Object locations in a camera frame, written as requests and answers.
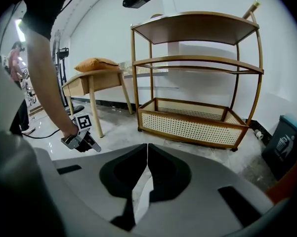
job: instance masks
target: white wall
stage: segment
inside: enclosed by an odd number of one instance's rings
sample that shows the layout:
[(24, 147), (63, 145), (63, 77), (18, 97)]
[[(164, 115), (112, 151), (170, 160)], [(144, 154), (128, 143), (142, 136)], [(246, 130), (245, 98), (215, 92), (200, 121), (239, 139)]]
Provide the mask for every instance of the white wall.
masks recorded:
[[(4, 14), (1, 16), (1, 19), (0, 19), (0, 42), (2, 40), (0, 54), (4, 55), (4, 56), (8, 55), (8, 53), (11, 51), (13, 44), (16, 41), (20, 41), (19, 36), (16, 31), (16, 27), (15, 27), (15, 20), (22, 18), (26, 11), (26, 6), (25, 6), (24, 2), (20, 3), (20, 5), (18, 6), (17, 10), (15, 11), (14, 15), (12, 16), (12, 18), (6, 28), (5, 34), (3, 35), (4, 29), (5, 29), (5, 27), (8, 23), (8, 20), (11, 16), (13, 7), (14, 6), (11, 5), (10, 8), (4, 12)], [(23, 60), (27, 64), (26, 50), (25, 50), (25, 52), (21, 52), (20, 56), (23, 58)]]
[[(106, 57), (116, 62), (130, 60), (130, 29), (132, 23), (147, 20), (155, 13), (182, 11), (216, 11), (243, 16), (255, 0), (153, 0), (141, 9), (126, 9), (122, 0), (100, 0), (74, 31), (70, 40), (70, 59), (67, 78), (76, 74), (73, 67), (89, 57)], [(265, 75), (254, 119), (270, 133), (279, 115), (293, 113), (297, 117), (297, 25), (280, 0), (258, 0), (261, 6), (255, 12), (260, 25)], [(136, 58), (148, 57), (148, 44), (136, 38)], [(207, 54), (236, 58), (236, 47), (208, 43), (184, 42), (153, 47), (153, 56), (169, 54)], [(258, 66), (256, 36), (240, 44), (241, 61)], [(155, 77), (155, 95), (202, 101), (229, 106), (235, 76), (219, 73), (170, 71), (167, 77)], [(140, 103), (149, 99), (149, 81), (138, 79)], [(252, 107), (257, 76), (240, 76), (234, 110), (247, 118)], [(133, 101), (131, 79), (127, 89)], [(121, 89), (108, 89), (96, 94), (97, 99), (124, 101)]]
[[(69, 62), (66, 64), (67, 79), (78, 72), (74, 67), (91, 57), (103, 57), (115, 62), (131, 60), (130, 26), (146, 20), (154, 14), (163, 14), (162, 0), (152, 0), (140, 9), (124, 8), (123, 0), (100, 0), (82, 19), (70, 38)], [(135, 37), (136, 58), (149, 58), (148, 42)], [(154, 56), (167, 55), (167, 46), (160, 45)], [(126, 79), (131, 102), (134, 102), (132, 79)], [(149, 79), (139, 79), (141, 103), (149, 99)], [(96, 99), (125, 102), (120, 87), (96, 93)]]

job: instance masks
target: person's arm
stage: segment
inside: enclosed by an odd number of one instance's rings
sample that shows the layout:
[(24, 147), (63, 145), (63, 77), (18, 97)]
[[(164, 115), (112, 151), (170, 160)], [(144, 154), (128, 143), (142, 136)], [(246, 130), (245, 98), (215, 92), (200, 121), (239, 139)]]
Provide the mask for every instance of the person's arm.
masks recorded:
[(78, 127), (69, 118), (60, 99), (49, 40), (28, 29), (26, 43), (29, 74), (41, 105), (54, 124), (63, 132), (65, 138), (76, 135)]
[(77, 135), (78, 127), (70, 120), (61, 102), (49, 44), (52, 26), (64, 2), (25, 0), (27, 12), (21, 28), (27, 43), (28, 70), (33, 89), (47, 115), (67, 138)]

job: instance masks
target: wooden table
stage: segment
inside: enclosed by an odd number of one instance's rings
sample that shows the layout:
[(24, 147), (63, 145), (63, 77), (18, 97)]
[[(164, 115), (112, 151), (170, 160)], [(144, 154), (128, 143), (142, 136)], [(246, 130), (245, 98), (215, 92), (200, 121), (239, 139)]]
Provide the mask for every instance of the wooden table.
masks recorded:
[[(123, 71), (121, 70), (94, 70), (86, 73), (78, 74), (72, 77), (68, 82), (63, 85), (64, 95), (68, 99), (68, 104), (70, 107), (70, 113), (73, 115), (73, 106), (71, 102), (72, 96), (83, 96), (91, 92), (96, 92), (103, 89), (113, 88), (117, 86), (122, 86), (125, 99), (127, 101), (127, 107), (129, 113), (132, 114), (132, 107), (129, 102), (127, 89), (123, 80)], [(97, 113), (97, 107), (95, 103), (94, 94), (90, 94), (90, 104), (92, 109), (92, 114), (94, 122), (99, 134), (102, 138), (103, 132), (100, 125), (100, 120)]]

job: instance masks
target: wooden table leg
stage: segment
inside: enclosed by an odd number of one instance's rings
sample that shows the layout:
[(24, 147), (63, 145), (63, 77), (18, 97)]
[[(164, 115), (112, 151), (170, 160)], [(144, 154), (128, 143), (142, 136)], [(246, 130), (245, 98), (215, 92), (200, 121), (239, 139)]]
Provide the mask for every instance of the wooden table leg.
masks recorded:
[(70, 115), (73, 116), (74, 110), (73, 110), (73, 103), (71, 102), (71, 97), (67, 97), (67, 100), (68, 100), (68, 105), (69, 105), (69, 109), (70, 109)]
[(88, 85), (89, 85), (90, 104), (92, 109), (92, 115), (94, 118), (94, 123), (97, 128), (99, 137), (102, 138), (104, 135), (103, 135), (100, 120), (98, 117), (97, 106), (95, 104), (93, 76), (88, 77)]
[(127, 88), (125, 87), (122, 73), (119, 74), (119, 78), (120, 78), (121, 86), (122, 86), (122, 89), (123, 89), (124, 97), (125, 97), (125, 99), (127, 101), (128, 111), (129, 111), (130, 114), (133, 114), (132, 105), (129, 102), (129, 98), (128, 98), (128, 94), (127, 94)]

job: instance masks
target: pink shirt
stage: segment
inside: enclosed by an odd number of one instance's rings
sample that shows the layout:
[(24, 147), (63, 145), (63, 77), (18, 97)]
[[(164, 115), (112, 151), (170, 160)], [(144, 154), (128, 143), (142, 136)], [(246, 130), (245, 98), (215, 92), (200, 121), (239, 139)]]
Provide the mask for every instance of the pink shirt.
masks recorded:
[(19, 81), (19, 77), (17, 75), (17, 69), (13, 65), (13, 61), (16, 61), (19, 64), (19, 56), (20, 56), (20, 52), (18, 50), (12, 50), (9, 57), (10, 76), (14, 81)]

